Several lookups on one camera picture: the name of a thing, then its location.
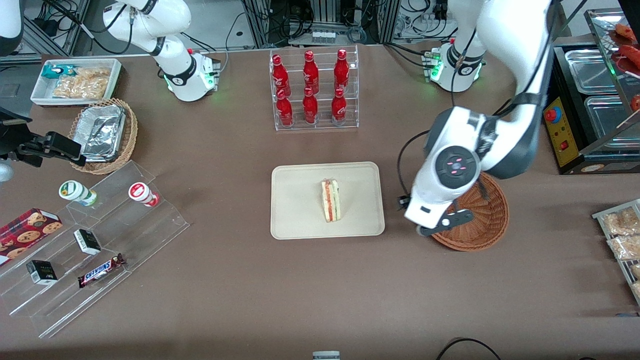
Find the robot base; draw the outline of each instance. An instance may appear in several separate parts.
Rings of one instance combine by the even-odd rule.
[[[196,71],[186,81],[186,84],[177,86],[171,84],[164,77],[169,90],[182,101],[196,101],[207,95],[210,91],[218,90],[220,81],[220,63],[214,63],[211,58],[202,54],[191,55],[196,60]]]

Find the yellow control panel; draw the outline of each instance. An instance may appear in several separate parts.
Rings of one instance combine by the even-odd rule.
[[[579,153],[559,97],[547,106],[543,116],[551,137],[551,144],[554,146],[558,165],[563,167],[577,158]]]

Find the red bottle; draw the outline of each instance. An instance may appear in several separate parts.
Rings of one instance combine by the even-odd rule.
[[[273,61],[273,82],[276,85],[276,94],[279,90],[284,90],[285,96],[291,96],[291,87],[289,86],[289,74],[287,73],[287,69],[282,65],[282,57],[280,55],[275,54],[271,58]]]
[[[285,96],[284,89],[278,90],[276,93],[278,100],[276,101],[276,109],[278,109],[278,117],[284,127],[293,126],[293,110],[291,109],[291,103]]]
[[[302,72],[305,73],[305,86],[311,86],[314,94],[320,92],[320,75],[313,51],[305,52],[305,67]]]
[[[333,125],[344,125],[345,113],[347,112],[347,100],[344,99],[344,90],[342,88],[335,89],[335,97],[331,101],[331,113],[333,115]]]
[[[302,100],[302,107],[305,109],[305,121],[309,125],[314,125],[318,120],[318,100],[314,96],[311,86],[305,88],[305,98]]]
[[[345,49],[338,50],[338,61],[333,68],[333,78],[335,88],[347,88],[349,85],[349,63],[347,62],[347,51]]]

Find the white tray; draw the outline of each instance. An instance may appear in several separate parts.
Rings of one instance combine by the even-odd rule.
[[[321,181],[340,187],[342,219],[324,219]],[[271,173],[271,235],[278,240],[376,236],[385,230],[380,172],[370,161],[289,165]]]
[[[38,76],[36,85],[31,92],[31,101],[34,104],[41,106],[73,106],[73,105],[88,105],[95,102],[110,99],[113,95],[113,90],[118,82],[118,76],[120,75],[120,69],[122,64],[114,58],[91,58],[91,59],[56,59],[47,60],[42,67],[46,65],[61,65],[69,64],[76,65],[78,67],[106,67],[111,69],[111,75],[109,75],[109,82],[104,92],[102,99],[63,99],[59,97],[53,97],[53,89],[58,85],[58,79],[48,79],[44,76]]]

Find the sandwich tray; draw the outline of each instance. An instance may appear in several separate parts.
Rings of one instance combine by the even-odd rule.
[[[324,219],[323,179],[340,188],[342,218]],[[370,161],[286,165],[271,173],[271,235],[278,240],[376,236],[385,230],[380,171]]]

